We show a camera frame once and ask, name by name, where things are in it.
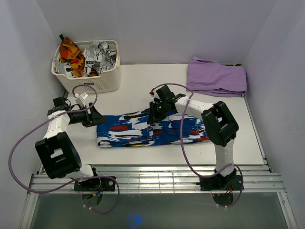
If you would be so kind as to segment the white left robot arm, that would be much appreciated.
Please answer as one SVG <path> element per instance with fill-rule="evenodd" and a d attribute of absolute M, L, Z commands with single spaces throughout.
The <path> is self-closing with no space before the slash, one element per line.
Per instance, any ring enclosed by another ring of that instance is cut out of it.
<path fill-rule="evenodd" d="M 67 129 L 70 124 L 82 124 L 84 127 L 97 126 L 107 119 L 92 105 L 89 111 L 68 113 L 73 106 L 69 100 L 58 97 L 53 100 L 54 107 L 48 111 L 48 129 L 42 140 L 35 143 L 36 151 L 50 179 L 77 179 L 80 186 L 91 191 L 99 190 L 102 186 L 96 169 L 85 165 L 70 140 Z"/>

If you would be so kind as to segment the blue white red patterned trousers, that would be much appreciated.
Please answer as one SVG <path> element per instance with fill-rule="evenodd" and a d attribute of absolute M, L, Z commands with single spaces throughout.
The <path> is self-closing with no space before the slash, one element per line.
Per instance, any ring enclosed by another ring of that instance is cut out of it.
<path fill-rule="evenodd" d="M 96 128 L 97 146 L 143 147 L 180 144 L 182 114 L 169 115 L 148 124 L 149 109 L 121 115 L 107 115 L 107 122 Z"/>

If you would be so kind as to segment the black white newsprint trousers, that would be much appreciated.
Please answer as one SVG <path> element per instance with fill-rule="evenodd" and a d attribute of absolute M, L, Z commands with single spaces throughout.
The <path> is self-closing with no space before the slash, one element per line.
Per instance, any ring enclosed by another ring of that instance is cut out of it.
<path fill-rule="evenodd" d="M 111 49 L 107 42 L 93 42 L 83 51 L 85 67 L 83 77 L 101 76 L 102 72 L 110 70 L 116 63 L 117 52 Z M 68 63 L 61 63 L 61 59 L 53 59 L 56 73 L 65 74 L 68 78 L 76 78 Z"/>

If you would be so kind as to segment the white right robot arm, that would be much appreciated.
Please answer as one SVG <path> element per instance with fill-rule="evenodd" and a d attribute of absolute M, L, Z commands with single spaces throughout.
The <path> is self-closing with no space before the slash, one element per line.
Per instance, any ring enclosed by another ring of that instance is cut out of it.
<path fill-rule="evenodd" d="M 214 174 L 208 176 L 191 170 L 199 177 L 197 184 L 201 190 L 243 190 L 243 176 L 237 174 L 240 169 L 233 157 L 239 126 L 227 105 L 222 101 L 204 103 L 193 100 L 191 96 L 174 94 L 166 84 L 153 88 L 150 95 L 157 97 L 149 104 L 149 124 L 163 120 L 169 113 L 190 115 L 203 121 L 208 138 L 215 148 L 216 166 Z"/>

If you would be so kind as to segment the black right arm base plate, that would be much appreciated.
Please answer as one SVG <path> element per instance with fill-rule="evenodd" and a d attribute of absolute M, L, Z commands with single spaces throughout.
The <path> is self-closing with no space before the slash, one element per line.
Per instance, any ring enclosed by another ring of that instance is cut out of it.
<path fill-rule="evenodd" d="M 217 175 L 212 178 L 199 178 L 199 182 L 196 182 L 196 185 L 200 186 L 201 191 L 240 191 L 244 189 L 240 175 L 232 177 Z"/>

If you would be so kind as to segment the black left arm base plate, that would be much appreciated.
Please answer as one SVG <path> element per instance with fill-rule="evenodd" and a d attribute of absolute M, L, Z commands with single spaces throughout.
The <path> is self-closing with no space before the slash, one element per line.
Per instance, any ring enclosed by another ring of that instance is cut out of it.
<path fill-rule="evenodd" d="M 116 177 L 112 177 L 112 179 L 108 177 L 102 178 L 93 178 L 93 179 L 86 179 L 82 182 L 76 181 L 74 183 L 74 191 L 79 192 L 98 192 L 98 191 L 114 191 L 116 184 L 114 180 Z"/>

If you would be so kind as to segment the folded purple trousers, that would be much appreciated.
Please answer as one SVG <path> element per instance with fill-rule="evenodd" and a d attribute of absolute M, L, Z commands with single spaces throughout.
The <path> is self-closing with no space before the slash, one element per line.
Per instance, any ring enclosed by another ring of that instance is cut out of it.
<path fill-rule="evenodd" d="M 246 70 L 193 57 L 187 68 L 186 86 L 198 94 L 242 97 L 247 91 Z"/>

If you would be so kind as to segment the orange camouflage trousers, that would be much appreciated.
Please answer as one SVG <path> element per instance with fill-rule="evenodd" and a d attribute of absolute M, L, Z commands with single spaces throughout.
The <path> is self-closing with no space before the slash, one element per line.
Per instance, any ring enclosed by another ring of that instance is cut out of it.
<path fill-rule="evenodd" d="M 75 77 L 83 77 L 85 67 L 85 57 L 80 48 L 68 37 L 59 35 L 61 39 L 60 55 L 61 63 L 68 63 Z"/>

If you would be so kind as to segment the cream perforated laundry basket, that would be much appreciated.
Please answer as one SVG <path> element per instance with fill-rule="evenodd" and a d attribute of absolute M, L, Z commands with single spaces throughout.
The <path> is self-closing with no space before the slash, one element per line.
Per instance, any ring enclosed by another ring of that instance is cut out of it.
<path fill-rule="evenodd" d="M 93 76 L 93 77 L 81 77 L 81 78 L 68 78 L 65 74 L 56 73 L 54 64 L 51 66 L 51 73 L 57 77 L 63 87 L 67 90 L 68 93 L 72 93 L 72 89 L 79 85 L 85 84 L 93 87 L 97 93 L 104 93 L 115 91 L 120 87 L 121 83 L 121 70 L 120 70 L 120 56 L 119 56 L 119 48 L 118 44 L 115 40 L 96 40 L 96 41 L 80 41 L 75 42 L 75 44 L 83 51 L 88 45 L 93 42 L 107 42 L 111 49 L 115 49 L 117 52 L 116 63 L 114 67 L 110 70 L 102 72 L 101 76 Z M 57 47 L 53 59 L 60 59 L 60 46 Z M 78 87 L 75 89 L 75 92 L 86 92 L 88 94 L 94 93 L 88 87 Z"/>

